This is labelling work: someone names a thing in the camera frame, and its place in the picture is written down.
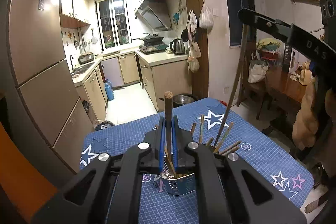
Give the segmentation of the person right hand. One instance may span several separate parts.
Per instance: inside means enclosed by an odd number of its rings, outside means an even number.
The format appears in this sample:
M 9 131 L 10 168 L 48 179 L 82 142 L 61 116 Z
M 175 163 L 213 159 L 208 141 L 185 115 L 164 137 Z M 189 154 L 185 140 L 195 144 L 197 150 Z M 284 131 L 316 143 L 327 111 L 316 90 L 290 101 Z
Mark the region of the person right hand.
M 316 141 L 318 130 L 318 120 L 313 114 L 313 104 L 316 98 L 315 81 L 312 81 L 306 88 L 306 92 L 301 101 L 301 109 L 296 115 L 293 125 L 292 138 L 294 144 L 300 150 L 313 147 Z M 325 97 L 325 108 L 327 115 L 333 122 L 333 129 L 327 138 L 327 146 L 335 145 L 335 94 L 329 89 Z

